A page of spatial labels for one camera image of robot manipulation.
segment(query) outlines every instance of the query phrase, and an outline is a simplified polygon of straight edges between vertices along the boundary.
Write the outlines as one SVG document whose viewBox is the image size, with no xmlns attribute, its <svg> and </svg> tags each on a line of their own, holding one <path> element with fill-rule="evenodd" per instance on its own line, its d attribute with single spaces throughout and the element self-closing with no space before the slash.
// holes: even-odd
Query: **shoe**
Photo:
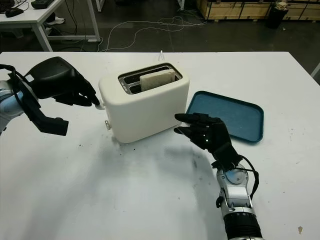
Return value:
<svg viewBox="0 0 320 240">
<path fill-rule="evenodd" d="M 56 24 L 63 24 L 65 21 L 66 20 L 64 18 L 56 16 L 54 18 L 54 21 L 47 22 L 46 24 L 48 24 L 49 26 L 52 26 L 52 25 L 56 25 Z"/>
</svg>

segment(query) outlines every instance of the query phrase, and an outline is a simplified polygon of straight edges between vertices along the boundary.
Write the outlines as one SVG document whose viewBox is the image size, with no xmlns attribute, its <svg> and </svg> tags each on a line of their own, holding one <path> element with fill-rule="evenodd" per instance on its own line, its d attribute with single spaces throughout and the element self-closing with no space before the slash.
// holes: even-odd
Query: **computer mouse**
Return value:
<svg viewBox="0 0 320 240">
<path fill-rule="evenodd" d="M 22 14 L 24 11 L 20 8 L 17 7 L 13 7 L 13 8 L 9 8 L 7 10 L 5 10 L 5 16 L 7 18 L 12 18 L 14 16 L 17 16 L 19 14 Z"/>
</svg>

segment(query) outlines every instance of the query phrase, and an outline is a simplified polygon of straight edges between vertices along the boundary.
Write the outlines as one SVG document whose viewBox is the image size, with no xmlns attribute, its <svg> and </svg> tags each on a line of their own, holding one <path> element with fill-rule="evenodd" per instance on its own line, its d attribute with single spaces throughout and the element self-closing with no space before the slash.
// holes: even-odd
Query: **stain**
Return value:
<svg viewBox="0 0 320 240">
<path fill-rule="evenodd" d="M 301 234 L 301 233 L 302 233 L 302 229 L 304 229 L 302 226 L 298 226 L 299 234 Z"/>
</svg>

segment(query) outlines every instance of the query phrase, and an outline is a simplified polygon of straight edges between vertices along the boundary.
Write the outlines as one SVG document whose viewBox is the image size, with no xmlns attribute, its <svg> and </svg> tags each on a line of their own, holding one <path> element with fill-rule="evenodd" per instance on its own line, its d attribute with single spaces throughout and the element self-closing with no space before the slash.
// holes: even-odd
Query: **table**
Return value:
<svg viewBox="0 0 320 240">
<path fill-rule="evenodd" d="M 29 8 L 24 11 L 24 13 L 14 17 L 6 17 L 4 14 L 0 14 L 0 29 L 32 28 L 42 49 L 48 52 L 53 51 L 49 40 L 100 41 L 98 25 L 91 0 L 87 0 L 86 2 L 88 4 L 88 10 L 92 20 L 94 35 L 47 36 L 43 23 L 63 2 L 64 0 L 55 0 L 46 9 L 34 9 L 31 4 L 29 4 Z"/>
<path fill-rule="evenodd" d="M 159 53 L 4 52 L 0 63 L 25 74 L 54 56 L 98 90 L 101 77 L 155 64 Z M 188 74 L 188 105 L 195 92 L 206 90 L 263 108 L 261 142 L 232 141 L 260 173 L 253 205 L 262 234 L 267 240 L 319 239 L 320 86 L 287 52 L 164 57 Z M 105 126 L 105 111 L 53 99 L 40 104 L 47 116 L 69 121 L 68 133 L 41 133 L 22 115 L 0 137 L 0 239 L 227 239 L 208 152 L 172 128 L 118 143 Z"/>
</svg>

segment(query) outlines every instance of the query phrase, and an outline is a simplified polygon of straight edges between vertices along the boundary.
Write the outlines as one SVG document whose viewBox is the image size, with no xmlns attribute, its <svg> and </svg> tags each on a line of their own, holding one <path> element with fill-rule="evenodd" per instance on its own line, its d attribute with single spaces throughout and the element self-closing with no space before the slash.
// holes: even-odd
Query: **toaster slot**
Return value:
<svg viewBox="0 0 320 240">
<path fill-rule="evenodd" d="M 140 76 L 156 73 L 162 70 L 169 70 L 173 69 L 175 71 L 174 81 L 178 81 L 182 79 L 182 75 L 178 72 L 174 66 L 169 63 L 162 63 L 151 67 L 146 67 L 137 71 L 131 71 L 128 73 L 124 73 L 118 77 L 119 83 L 121 84 L 123 90 L 127 94 L 138 94 L 141 93 L 141 86 L 140 86 Z"/>
</svg>

